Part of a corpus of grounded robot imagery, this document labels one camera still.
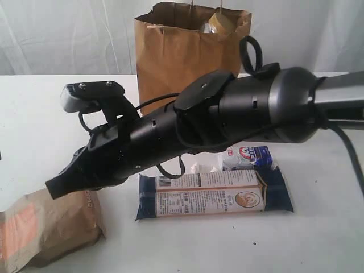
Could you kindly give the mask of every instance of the silver metal tube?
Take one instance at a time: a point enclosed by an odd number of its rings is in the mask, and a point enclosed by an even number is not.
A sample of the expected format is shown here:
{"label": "silver metal tube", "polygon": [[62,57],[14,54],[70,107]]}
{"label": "silver metal tube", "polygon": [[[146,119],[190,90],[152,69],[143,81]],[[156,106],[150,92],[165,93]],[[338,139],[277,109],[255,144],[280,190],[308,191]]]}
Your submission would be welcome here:
{"label": "silver metal tube", "polygon": [[329,77],[316,89],[321,109],[364,107],[364,71]]}

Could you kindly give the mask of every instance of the bag of bread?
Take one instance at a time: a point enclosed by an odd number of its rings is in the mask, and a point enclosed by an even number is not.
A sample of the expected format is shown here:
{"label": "bag of bread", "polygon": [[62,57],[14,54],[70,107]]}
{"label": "bag of bread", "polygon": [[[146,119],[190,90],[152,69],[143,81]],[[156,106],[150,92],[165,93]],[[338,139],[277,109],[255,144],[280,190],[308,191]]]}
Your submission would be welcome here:
{"label": "bag of bread", "polygon": [[45,266],[105,236],[96,192],[53,200],[46,189],[23,196],[0,212],[0,272]]}

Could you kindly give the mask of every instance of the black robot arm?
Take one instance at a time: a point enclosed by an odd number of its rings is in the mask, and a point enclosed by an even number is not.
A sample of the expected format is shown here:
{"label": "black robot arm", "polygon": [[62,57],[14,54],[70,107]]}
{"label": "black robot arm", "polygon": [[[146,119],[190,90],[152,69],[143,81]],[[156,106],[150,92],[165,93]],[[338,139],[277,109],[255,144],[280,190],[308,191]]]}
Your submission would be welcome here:
{"label": "black robot arm", "polygon": [[184,153],[220,152],[242,140],[301,143],[319,128],[364,129],[364,72],[317,78],[303,68],[281,71],[270,64],[250,74],[208,73],[144,117],[116,82],[67,85],[61,96],[66,111],[80,112],[82,120],[83,113],[102,110],[111,122],[90,129],[89,143],[46,182],[51,196],[118,185]]}

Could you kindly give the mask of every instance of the paper bag handle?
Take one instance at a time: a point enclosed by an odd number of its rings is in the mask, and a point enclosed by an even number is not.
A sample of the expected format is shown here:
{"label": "paper bag handle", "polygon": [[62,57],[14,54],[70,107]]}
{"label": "paper bag handle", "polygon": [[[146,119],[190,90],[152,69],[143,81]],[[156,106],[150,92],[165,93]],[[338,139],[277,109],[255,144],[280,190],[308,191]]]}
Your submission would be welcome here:
{"label": "paper bag handle", "polygon": [[[193,6],[193,0],[191,0],[191,4],[189,4],[189,12],[191,12]],[[220,13],[222,13],[222,0],[220,0]]]}

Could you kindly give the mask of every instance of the white backdrop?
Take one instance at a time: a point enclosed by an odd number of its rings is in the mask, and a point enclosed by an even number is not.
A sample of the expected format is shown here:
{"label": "white backdrop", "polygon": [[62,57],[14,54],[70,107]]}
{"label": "white backdrop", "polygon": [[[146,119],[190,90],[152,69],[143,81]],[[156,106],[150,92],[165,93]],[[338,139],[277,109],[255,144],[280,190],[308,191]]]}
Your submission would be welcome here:
{"label": "white backdrop", "polygon": [[[0,75],[134,74],[134,18],[157,2],[0,0]],[[224,7],[252,12],[264,63],[364,69],[363,0],[225,0]]]}

